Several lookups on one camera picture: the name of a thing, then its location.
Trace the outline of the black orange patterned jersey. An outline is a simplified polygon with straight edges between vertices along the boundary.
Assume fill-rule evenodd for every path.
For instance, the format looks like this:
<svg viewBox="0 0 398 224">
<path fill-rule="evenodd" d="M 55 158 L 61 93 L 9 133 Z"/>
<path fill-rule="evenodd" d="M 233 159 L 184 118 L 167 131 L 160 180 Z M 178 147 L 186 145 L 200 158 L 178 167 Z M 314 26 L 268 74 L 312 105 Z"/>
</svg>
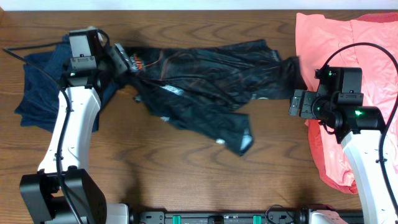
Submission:
<svg viewBox="0 0 398 224">
<path fill-rule="evenodd" d="M 151 114 L 205 135 L 242 156 L 254 143 L 251 100 L 286 100 L 306 89 L 297 57 L 281 58 L 265 40 L 210 48 L 128 47 L 137 68 L 129 84 Z"/>
</svg>

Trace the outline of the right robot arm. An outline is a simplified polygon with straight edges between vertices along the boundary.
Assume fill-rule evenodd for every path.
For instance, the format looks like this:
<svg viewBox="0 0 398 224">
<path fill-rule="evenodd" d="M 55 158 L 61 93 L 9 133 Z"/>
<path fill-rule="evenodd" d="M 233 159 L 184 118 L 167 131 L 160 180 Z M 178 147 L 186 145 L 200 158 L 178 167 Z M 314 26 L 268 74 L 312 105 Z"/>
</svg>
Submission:
<svg viewBox="0 0 398 224">
<path fill-rule="evenodd" d="M 319 121 L 343 148 L 357 185 L 365 223 L 395 223 L 397 213 L 382 176 L 393 174 L 391 155 L 381 152 L 386 125 L 379 108 L 363 106 L 360 68 L 325 67 L 315 73 L 317 91 L 296 89 L 289 113 Z"/>
</svg>

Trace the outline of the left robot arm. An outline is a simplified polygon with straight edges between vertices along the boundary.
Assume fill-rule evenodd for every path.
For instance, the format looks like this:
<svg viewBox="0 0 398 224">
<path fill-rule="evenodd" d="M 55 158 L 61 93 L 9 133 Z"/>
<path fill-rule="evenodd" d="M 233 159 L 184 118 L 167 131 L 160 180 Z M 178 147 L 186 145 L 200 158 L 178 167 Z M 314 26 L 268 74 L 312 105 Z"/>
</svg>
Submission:
<svg viewBox="0 0 398 224">
<path fill-rule="evenodd" d="M 19 185 L 34 223 L 129 223 L 125 203 L 107 202 L 88 173 L 90 141 L 105 90 L 126 73 L 124 49 L 95 27 L 72 30 L 71 69 L 61 76 L 58 114 L 37 172 Z"/>
</svg>

